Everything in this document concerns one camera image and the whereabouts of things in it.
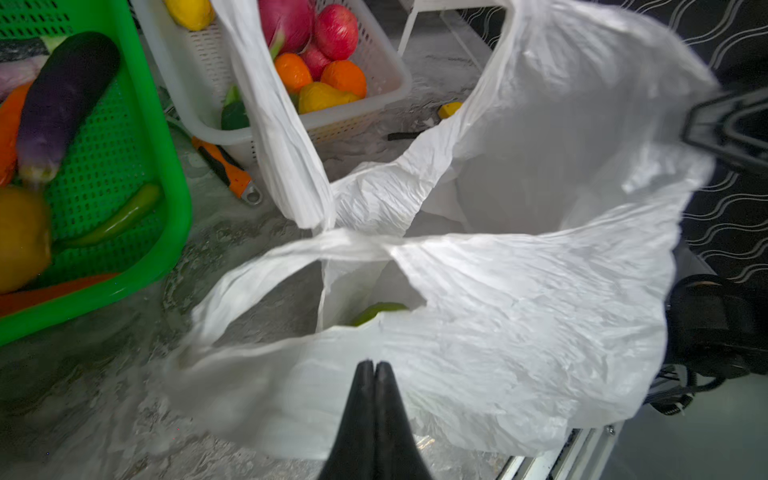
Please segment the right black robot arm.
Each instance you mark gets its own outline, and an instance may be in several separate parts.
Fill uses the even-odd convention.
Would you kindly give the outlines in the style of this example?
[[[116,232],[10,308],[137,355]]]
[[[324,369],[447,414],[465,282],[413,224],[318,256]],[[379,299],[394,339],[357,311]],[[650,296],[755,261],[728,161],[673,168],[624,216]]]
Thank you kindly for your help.
[[[716,159],[685,208],[666,302],[663,367],[645,401],[681,413],[698,393],[767,372],[767,89],[734,83],[690,109],[682,141]]]

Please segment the white plastic grocery bag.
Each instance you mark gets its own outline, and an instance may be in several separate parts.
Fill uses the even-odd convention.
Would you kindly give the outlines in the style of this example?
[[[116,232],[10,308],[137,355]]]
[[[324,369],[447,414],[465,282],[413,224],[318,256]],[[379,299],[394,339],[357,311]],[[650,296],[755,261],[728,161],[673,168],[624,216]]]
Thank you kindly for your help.
[[[717,82],[673,31],[620,7],[510,1],[462,107],[330,181],[257,5],[214,7],[267,189],[312,236],[230,270],[192,310],[165,369],[175,408],[321,459],[373,359],[419,433],[467,450],[534,456],[637,412],[664,356],[682,212],[714,167],[677,130]],[[408,311],[351,325],[379,302]]]

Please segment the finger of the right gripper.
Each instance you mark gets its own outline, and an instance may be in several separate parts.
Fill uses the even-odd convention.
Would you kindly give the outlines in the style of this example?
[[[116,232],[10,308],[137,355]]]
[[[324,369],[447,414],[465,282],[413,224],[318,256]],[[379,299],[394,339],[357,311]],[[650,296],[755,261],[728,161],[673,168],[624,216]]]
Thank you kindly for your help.
[[[767,173],[767,87],[729,92],[689,110],[682,141],[733,169]]]

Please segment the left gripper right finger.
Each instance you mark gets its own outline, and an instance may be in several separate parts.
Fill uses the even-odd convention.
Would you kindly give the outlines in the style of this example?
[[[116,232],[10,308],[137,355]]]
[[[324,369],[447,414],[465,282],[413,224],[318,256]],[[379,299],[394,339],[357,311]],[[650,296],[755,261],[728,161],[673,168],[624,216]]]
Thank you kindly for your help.
[[[416,446],[393,368],[380,362],[374,381],[374,478],[431,480]]]

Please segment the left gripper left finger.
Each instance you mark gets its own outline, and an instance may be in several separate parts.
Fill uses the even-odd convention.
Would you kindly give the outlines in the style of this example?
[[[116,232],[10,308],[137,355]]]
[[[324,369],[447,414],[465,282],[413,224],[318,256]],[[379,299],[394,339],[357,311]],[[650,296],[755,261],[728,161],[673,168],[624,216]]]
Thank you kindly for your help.
[[[360,362],[355,370],[337,436],[320,480],[374,478],[374,366]]]

